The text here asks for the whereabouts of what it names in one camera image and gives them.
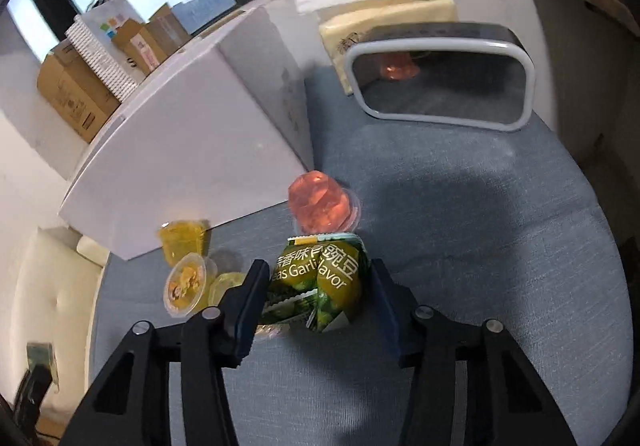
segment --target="white ribbed box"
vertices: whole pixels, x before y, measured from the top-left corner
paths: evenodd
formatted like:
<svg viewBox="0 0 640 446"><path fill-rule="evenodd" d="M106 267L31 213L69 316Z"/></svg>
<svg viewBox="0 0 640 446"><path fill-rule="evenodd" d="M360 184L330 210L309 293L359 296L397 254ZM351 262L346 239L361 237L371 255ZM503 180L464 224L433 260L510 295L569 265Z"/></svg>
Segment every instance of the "white ribbed box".
<svg viewBox="0 0 640 446"><path fill-rule="evenodd" d="M65 33L84 61L121 102L145 79L145 74L111 42L127 19L144 22L129 1L110 0L76 16Z"/></svg>

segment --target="table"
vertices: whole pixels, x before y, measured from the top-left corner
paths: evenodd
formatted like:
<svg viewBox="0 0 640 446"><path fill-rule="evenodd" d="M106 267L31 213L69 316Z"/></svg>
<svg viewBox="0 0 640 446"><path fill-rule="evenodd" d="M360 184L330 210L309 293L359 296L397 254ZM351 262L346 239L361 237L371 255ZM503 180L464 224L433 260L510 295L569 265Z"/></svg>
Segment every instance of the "table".
<svg viewBox="0 0 640 446"><path fill-rule="evenodd" d="M555 135L536 115L511 134L374 119L344 96L331 68L314 70L306 90L316 168L360 197L358 233L370 256L452 319L503 321L579 446L601 444L628 397L628 294L593 190ZM246 271L254 258L273 265L292 231L281 204L213 229L209 253L221 271ZM129 262L111 256L92 376L136 321L177 322L162 305L168 272L159 250ZM346 329L255 343L238 370L225 372L242 446L396 444L410 379L386 352L370 303Z"/></svg>

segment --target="snack bag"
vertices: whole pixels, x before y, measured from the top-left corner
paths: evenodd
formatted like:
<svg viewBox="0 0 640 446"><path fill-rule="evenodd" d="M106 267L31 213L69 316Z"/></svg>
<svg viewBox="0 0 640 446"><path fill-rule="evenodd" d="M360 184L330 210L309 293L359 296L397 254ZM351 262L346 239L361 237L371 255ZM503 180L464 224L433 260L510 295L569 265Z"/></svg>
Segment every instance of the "snack bag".
<svg viewBox="0 0 640 446"><path fill-rule="evenodd" d="M362 240L353 233L292 237L278 258L262 324L303 319L317 332L348 324L369 268Z"/></svg>

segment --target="metal screw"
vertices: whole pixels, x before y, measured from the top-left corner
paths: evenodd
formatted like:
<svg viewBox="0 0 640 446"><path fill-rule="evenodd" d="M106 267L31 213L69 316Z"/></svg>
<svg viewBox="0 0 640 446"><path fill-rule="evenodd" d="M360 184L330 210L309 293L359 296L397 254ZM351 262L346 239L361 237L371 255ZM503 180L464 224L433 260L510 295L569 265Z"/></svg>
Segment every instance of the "metal screw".
<svg viewBox="0 0 640 446"><path fill-rule="evenodd" d="M433 318L433 309L428 305L418 305L414 311L415 317L418 320L429 320Z"/></svg>
<svg viewBox="0 0 640 446"><path fill-rule="evenodd" d="M488 320L486 323L486 327L491 332L495 332L496 334L502 332L502 329L504 329L504 325L502 325L502 322L498 320Z"/></svg>
<svg viewBox="0 0 640 446"><path fill-rule="evenodd" d="M207 307L204 311L202 311L202 317L205 320L215 320L220 317L222 311L217 307Z"/></svg>
<svg viewBox="0 0 640 446"><path fill-rule="evenodd" d="M134 323L131 330L133 331L133 334L137 334L138 336L140 336L140 334L144 334L150 328L151 328L151 324L148 321L142 320Z"/></svg>

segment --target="yellow tissue package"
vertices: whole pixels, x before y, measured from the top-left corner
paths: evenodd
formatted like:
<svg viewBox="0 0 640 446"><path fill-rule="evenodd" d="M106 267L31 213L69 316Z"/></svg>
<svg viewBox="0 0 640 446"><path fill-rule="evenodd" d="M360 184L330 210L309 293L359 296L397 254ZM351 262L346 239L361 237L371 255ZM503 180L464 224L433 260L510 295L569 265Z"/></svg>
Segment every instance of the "yellow tissue package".
<svg viewBox="0 0 640 446"><path fill-rule="evenodd" d="M458 20L453 0L366 0L333 7L331 13L335 15L320 24L320 36L346 94L353 91L344 71L344 54L373 28Z"/></svg>

